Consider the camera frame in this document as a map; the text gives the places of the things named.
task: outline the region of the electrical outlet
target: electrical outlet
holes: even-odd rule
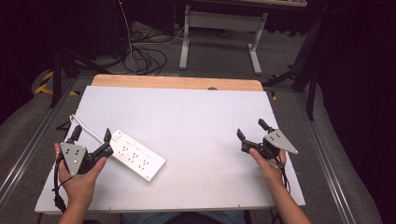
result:
[[[114,150],[114,158],[147,181],[151,181],[165,164],[164,158],[120,130],[111,135],[110,145]]]

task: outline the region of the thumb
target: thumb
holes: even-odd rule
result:
[[[250,153],[251,157],[257,162],[257,164],[259,164],[259,166],[262,169],[265,169],[266,167],[269,166],[269,164],[265,160],[265,158],[256,149],[251,148],[249,150],[249,153]]]
[[[105,167],[107,158],[103,157],[101,158],[92,168],[91,170],[87,173],[90,177],[96,179],[99,174],[102,172],[103,168]]]

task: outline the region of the finger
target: finger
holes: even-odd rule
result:
[[[55,143],[54,147],[55,147],[55,159],[58,159],[59,153],[61,153],[61,146],[59,145],[59,143]]]
[[[99,174],[102,172],[103,168],[105,167],[107,158],[103,157],[101,158],[92,168],[91,170],[87,173],[87,175],[92,178],[92,179],[96,179]]]
[[[256,149],[251,148],[249,150],[249,153],[261,168],[266,168],[267,166],[269,166],[265,158],[262,155],[260,155],[260,153]]]

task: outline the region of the white stand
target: white stand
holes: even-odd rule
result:
[[[256,48],[262,36],[262,29],[267,18],[267,13],[262,13],[261,17],[247,17],[235,15],[223,15],[204,12],[191,12],[190,6],[186,6],[184,18],[184,38],[181,50],[179,68],[187,68],[187,59],[189,56],[189,29],[190,27],[202,27],[212,29],[227,29],[236,31],[256,32],[253,44],[248,44],[248,52],[253,64],[254,73],[262,74],[259,59],[257,58]]]

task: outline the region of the gray carpet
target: gray carpet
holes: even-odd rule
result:
[[[265,81],[271,75],[280,75],[288,71],[297,52],[304,41],[303,36],[289,37],[284,34],[269,34],[264,32],[258,47],[258,56],[263,75],[257,77],[253,73],[248,57],[247,44],[254,38],[253,34],[235,33],[230,37],[219,37],[208,31],[196,31],[191,36],[188,67],[185,71],[178,69],[181,40],[175,40],[169,45],[152,45],[151,48],[166,53],[168,63],[163,68],[163,74],[179,75],[181,77],[221,77],[257,79]],[[109,71],[124,73],[123,66],[116,65]],[[33,89],[38,85],[43,75],[37,78]],[[80,76],[73,87],[75,91],[83,91],[92,81],[92,76]],[[304,211],[313,223],[345,223],[340,215],[339,207],[329,187],[328,179],[322,169],[318,156],[317,142],[311,132],[306,114],[299,105],[299,97],[305,93],[293,93],[288,88],[290,80],[267,90],[275,90],[277,100],[271,100],[279,128],[299,149],[298,155],[291,155],[291,160],[297,172],[305,200]],[[0,150],[1,180],[4,181],[19,159],[41,120],[46,116],[51,95],[36,94],[35,98],[16,111],[0,128],[0,134],[6,136],[6,141]],[[0,223],[34,223],[38,214],[34,212],[35,203],[41,193],[40,186],[47,178],[54,162],[53,143],[63,141],[65,131],[55,128],[68,120],[78,108],[81,96],[67,96],[54,118],[48,131],[40,138],[37,151],[32,157],[18,185],[1,210]],[[345,193],[346,200],[354,216],[351,223],[381,223],[375,204],[353,170],[342,145],[332,129],[332,125],[323,108],[318,90],[315,103],[315,125],[321,144],[326,150],[332,168]],[[270,223],[269,210],[251,211],[253,223]],[[41,223],[54,223],[58,216],[44,215]],[[89,214],[89,218],[98,219],[101,223],[120,223],[118,214]]]

